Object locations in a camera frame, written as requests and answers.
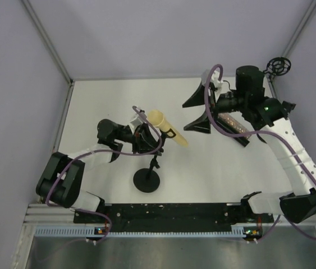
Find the cream yellow microphone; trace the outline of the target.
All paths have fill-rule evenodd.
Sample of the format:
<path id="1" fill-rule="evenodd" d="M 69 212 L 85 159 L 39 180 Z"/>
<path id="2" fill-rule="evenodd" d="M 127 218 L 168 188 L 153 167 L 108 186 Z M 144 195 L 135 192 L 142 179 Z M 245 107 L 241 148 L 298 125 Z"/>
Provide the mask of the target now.
<path id="1" fill-rule="evenodd" d="M 165 133 L 170 139 L 183 147 L 188 147 L 188 141 L 179 133 L 179 131 L 166 119 L 165 115 L 157 110 L 151 110 L 147 115 L 148 121 L 153 127 L 158 128 Z"/>

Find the glitter rhinestone microphone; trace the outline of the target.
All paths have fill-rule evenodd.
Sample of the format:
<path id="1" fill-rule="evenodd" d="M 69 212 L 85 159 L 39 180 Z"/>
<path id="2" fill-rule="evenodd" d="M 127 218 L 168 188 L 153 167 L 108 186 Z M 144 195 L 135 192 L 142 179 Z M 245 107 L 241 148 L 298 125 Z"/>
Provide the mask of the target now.
<path id="1" fill-rule="evenodd" d="M 218 121 L 230 133 L 240 134 L 249 131 L 245 126 L 243 126 L 240 122 L 238 122 L 234 117 L 230 116 L 228 113 L 218 114 Z"/>

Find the grey microphone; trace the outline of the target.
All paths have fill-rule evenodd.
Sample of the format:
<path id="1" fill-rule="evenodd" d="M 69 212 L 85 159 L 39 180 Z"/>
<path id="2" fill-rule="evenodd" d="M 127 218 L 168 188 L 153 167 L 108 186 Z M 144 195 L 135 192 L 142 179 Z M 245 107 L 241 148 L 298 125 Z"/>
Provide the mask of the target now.
<path id="1" fill-rule="evenodd" d="M 230 131 L 230 130 L 228 130 L 226 132 L 231 134 L 231 135 L 238 135 L 239 134 L 235 131 Z M 233 139 L 243 147 L 246 147 L 250 142 L 246 137 L 233 137 Z"/>

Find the black round-base mic stand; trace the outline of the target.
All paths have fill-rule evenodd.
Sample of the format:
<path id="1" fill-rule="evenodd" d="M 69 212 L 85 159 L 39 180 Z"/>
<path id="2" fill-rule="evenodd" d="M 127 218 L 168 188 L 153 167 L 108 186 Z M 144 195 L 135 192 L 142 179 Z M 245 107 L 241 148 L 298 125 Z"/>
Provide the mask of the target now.
<path id="1" fill-rule="evenodd" d="M 165 133 L 160 133 L 160 138 L 162 139 L 162 145 L 157 152 L 153 153 L 154 157 L 151 159 L 149 167 L 139 169 L 133 176 L 134 186 L 139 191 L 144 192 L 144 193 L 152 193 L 156 191 L 160 185 L 160 177 L 154 171 L 154 168 L 157 168 L 157 169 L 160 168 L 157 157 L 161 156 L 164 153 L 163 146 L 168 136 Z"/>

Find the black tripod shock-mount stand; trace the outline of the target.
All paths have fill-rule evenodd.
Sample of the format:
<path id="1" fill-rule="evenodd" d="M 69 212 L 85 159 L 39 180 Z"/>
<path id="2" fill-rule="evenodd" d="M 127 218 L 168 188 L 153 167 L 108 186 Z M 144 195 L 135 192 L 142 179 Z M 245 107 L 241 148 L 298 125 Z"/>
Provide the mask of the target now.
<path id="1" fill-rule="evenodd" d="M 285 57 L 275 57 L 271 59 L 263 73 L 269 78 L 283 76 L 291 69 L 291 61 Z"/>

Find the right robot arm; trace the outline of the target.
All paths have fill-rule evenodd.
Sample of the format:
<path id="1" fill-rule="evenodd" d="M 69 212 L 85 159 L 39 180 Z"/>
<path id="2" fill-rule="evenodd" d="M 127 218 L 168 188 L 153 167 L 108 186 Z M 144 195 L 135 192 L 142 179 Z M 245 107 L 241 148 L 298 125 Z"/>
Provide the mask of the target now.
<path id="1" fill-rule="evenodd" d="M 316 163 L 307 153 L 293 130 L 288 117 L 295 104 L 280 102 L 265 95 L 265 74 L 256 66 L 236 69 L 235 89 L 221 93 L 222 65 L 206 70 L 200 85 L 183 108 L 205 106 L 205 112 L 197 120 L 185 126 L 186 131 L 218 132 L 232 138 L 257 135 L 269 146 L 280 163 L 291 185 L 291 192 L 256 192 L 245 196 L 247 203 L 240 207 L 241 217 L 248 222 L 260 214 L 283 215 L 298 224 L 316 214 Z M 240 112 L 251 124 L 253 131 L 228 133 L 216 122 L 222 113 Z"/>

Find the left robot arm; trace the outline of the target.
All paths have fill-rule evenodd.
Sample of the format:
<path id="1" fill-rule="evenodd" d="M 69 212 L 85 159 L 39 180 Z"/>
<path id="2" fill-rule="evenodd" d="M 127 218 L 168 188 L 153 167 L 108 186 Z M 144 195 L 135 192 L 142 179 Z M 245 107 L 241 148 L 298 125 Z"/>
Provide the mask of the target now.
<path id="1" fill-rule="evenodd" d="M 126 126 L 103 119 L 97 125 L 97 138 L 98 142 L 88 149 L 68 155 L 53 153 L 35 189 L 37 195 L 61 207 L 86 210 L 93 222 L 102 221 L 106 212 L 102 198 L 81 189 L 84 173 L 117 160 L 123 143 L 131 144 L 133 154 L 160 154 L 160 141 L 140 118 Z"/>

